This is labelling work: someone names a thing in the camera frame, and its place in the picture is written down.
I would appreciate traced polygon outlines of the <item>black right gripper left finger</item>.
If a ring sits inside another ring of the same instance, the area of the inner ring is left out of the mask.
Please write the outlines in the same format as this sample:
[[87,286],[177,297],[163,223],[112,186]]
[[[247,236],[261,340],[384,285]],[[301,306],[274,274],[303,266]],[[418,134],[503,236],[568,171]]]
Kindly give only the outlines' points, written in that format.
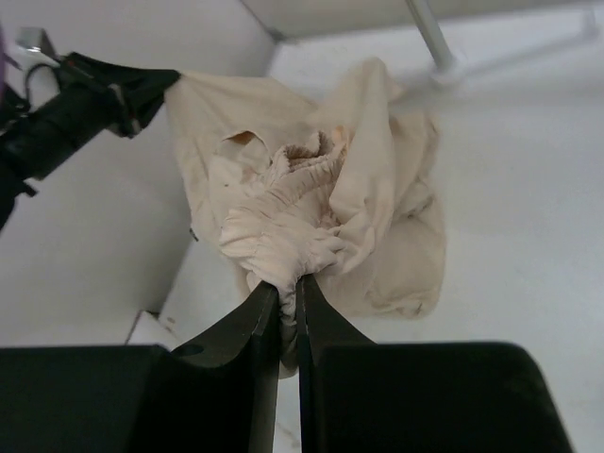
[[190,365],[184,433],[204,452],[271,452],[280,332],[277,289],[262,282],[244,302],[180,345]]

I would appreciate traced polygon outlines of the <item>beige trousers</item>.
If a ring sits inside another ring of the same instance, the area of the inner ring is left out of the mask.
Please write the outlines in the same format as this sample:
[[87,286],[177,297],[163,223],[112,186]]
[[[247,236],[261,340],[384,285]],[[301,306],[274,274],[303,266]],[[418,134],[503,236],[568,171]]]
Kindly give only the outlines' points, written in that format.
[[445,221],[432,187],[439,133],[367,59],[315,101],[269,77],[188,72],[165,94],[193,234],[242,294],[273,285],[280,374],[297,370],[296,285],[312,275],[345,315],[414,319],[437,304]]

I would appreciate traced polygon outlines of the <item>white clothes rack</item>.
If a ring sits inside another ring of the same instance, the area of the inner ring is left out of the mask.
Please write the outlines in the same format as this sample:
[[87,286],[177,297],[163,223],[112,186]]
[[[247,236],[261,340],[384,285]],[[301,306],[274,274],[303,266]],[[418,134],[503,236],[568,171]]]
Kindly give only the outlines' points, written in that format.
[[439,87],[597,40],[601,1],[409,1]]

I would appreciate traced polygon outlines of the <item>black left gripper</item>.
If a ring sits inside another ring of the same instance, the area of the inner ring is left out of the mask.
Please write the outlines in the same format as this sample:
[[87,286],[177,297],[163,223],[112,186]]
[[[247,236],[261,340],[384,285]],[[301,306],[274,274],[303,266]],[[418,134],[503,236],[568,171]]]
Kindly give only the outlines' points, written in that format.
[[78,53],[62,58],[53,74],[59,92],[13,124],[13,171],[21,179],[46,178],[104,130],[136,137],[180,79],[176,70],[126,67]]

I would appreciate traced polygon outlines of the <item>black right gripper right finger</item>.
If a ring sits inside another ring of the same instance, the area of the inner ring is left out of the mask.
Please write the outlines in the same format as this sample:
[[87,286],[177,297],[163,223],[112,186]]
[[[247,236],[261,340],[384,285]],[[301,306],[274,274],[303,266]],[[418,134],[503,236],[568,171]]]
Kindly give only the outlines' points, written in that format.
[[371,373],[354,355],[374,344],[338,313],[313,276],[296,284],[301,444],[337,452],[373,424],[364,387]]

